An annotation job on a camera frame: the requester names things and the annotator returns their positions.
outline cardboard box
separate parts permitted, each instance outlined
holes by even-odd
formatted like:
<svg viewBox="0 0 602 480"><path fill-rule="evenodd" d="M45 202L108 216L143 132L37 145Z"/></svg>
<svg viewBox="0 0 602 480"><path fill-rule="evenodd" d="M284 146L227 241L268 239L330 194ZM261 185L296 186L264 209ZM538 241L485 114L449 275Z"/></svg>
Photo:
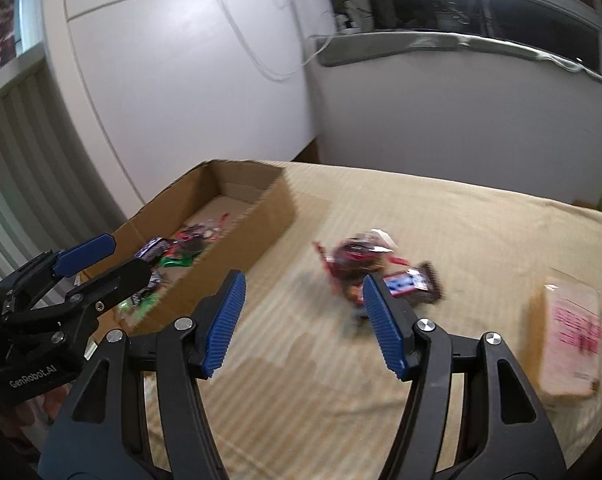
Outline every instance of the cardboard box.
<svg viewBox="0 0 602 480"><path fill-rule="evenodd" d="M117 229L114 254L85 270L82 278L90 279L134 256L152 238L170 238L185 225L224 213L229 217L220 238L191 267L165 269L170 284L138 325L130 328L117 322L110 310L99 317L95 338L119 327L134 334L160 330L214 294L229 270L247 272L296 217L284 169L251 161L200 164Z"/></svg>

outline white cable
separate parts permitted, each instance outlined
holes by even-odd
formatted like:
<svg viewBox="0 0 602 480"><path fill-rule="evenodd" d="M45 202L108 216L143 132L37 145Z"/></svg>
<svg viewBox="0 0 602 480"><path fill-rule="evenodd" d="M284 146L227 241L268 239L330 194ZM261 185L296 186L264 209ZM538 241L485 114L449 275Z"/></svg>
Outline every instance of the white cable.
<svg viewBox="0 0 602 480"><path fill-rule="evenodd" d="M236 23L236 21L232 17L229 9L227 8L226 1L225 0L217 0L217 1L219 3L219 6L221 7L221 10L223 11L223 14L225 15L225 18L227 19L228 23L232 27L232 30L234 31L234 34L236 35L237 40L239 40L239 43L241 43L241 46L245 50L245 53L248 54L248 56L252 60L252 63L254 63L254 65L258 69L258 71L261 72L267 79L270 79L272 81L281 82L281 81L284 81L285 79L287 79L288 77L290 77L291 75L294 75L295 73L297 73L300 69L302 69L309 62L311 62L315 57L317 57L321 52L323 52L328 47L328 45L330 44L332 39L336 36L335 33L331 34L329 36L329 38L327 39L327 41L322 45L322 47L319 50L317 50L315 53L313 53L308 59L303 61L297 69L293 70L292 72L281 74L279 72L276 72L275 70L272 70L268 66L266 66L265 63L263 63L258 58L257 54L252 50L252 48L248 44L248 41L246 40L245 36L241 32L239 25ZM331 13L331 12L329 10L326 10L324 12L324 14L327 14L327 13Z"/></svg>

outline metal screw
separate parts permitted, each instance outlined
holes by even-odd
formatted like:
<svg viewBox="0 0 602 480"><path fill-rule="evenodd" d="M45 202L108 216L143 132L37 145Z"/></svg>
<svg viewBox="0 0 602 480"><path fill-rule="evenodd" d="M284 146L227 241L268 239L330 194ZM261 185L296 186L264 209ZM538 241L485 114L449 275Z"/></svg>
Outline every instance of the metal screw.
<svg viewBox="0 0 602 480"><path fill-rule="evenodd" d="M121 339L123 339L123 331L117 328L115 328L114 330L110 330L106 334L105 339L107 339L110 343L116 343L118 341L121 341Z"/></svg>
<svg viewBox="0 0 602 480"><path fill-rule="evenodd" d="M423 332L432 332L436 328L436 324L431 319L424 317L417 321L417 327L419 330L423 330Z"/></svg>
<svg viewBox="0 0 602 480"><path fill-rule="evenodd" d="M491 345L497 345L500 344L501 341L503 341L503 338L496 332L488 332L485 335L485 341L487 341Z"/></svg>
<svg viewBox="0 0 602 480"><path fill-rule="evenodd" d="M174 322L174 328L177 330L187 330L188 328L192 328L192 325L194 325L194 323L189 317L179 317Z"/></svg>
<svg viewBox="0 0 602 480"><path fill-rule="evenodd" d="M65 334L63 332L54 332L54 335L52 336L52 343L58 345L63 341L63 339L65 339Z"/></svg>

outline tablecloth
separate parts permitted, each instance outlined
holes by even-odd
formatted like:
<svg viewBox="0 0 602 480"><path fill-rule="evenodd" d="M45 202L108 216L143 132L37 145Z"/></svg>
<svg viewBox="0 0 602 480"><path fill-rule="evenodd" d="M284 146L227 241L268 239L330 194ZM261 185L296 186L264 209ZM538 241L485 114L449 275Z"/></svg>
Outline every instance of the tablecloth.
<svg viewBox="0 0 602 480"><path fill-rule="evenodd" d="M351 307L333 294L313 240L331 247L370 228L389 232L400 256L431 261L445 287L419 316L448 333L499 332L517 357L529 298L550 269L602 294L602 213L457 182L281 164L298 218L247 273L225 363L199 381L233 480L372 480L398 428L410 384L387 370L371 331L348 329ZM154 460L169 468L154 378L145 385ZM455 376L439 469L454 459L462 389ZM571 464L602 426L602 376L594 399L550 418Z"/></svg>

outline blue gripper pad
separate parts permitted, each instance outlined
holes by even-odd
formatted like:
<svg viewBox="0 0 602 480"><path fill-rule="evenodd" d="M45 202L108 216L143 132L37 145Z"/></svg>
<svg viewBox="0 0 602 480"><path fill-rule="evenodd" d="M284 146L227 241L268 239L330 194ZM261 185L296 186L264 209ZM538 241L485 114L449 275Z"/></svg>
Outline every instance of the blue gripper pad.
<svg viewBox="0 0 602 480"><path fill-rule="evenodd" d="M385 365L399 379L402 379L406 372L405 360L403 359L403 339L371 276L366 276L363 281L363 301L367 315L372 322L376 340L381 348Z"/></svg>
<svg viewBox="0 0 602 480"><path fill-rule="evenodd" d="M206 357L201 368L206 377L212 377L214 370L220 368L230 345L230 339L239 321L245 303L245 274L236 275L223 304L216 313L210 331L207 333Z"/></svg>
<svg viewBox="0 0 602 480"><path fill-rule="evenodd" d="M116 249L116 240L113 237L106 234L97 236L59 254L52 272L55 276L71 278L113 254L114 249Z"/></svg>

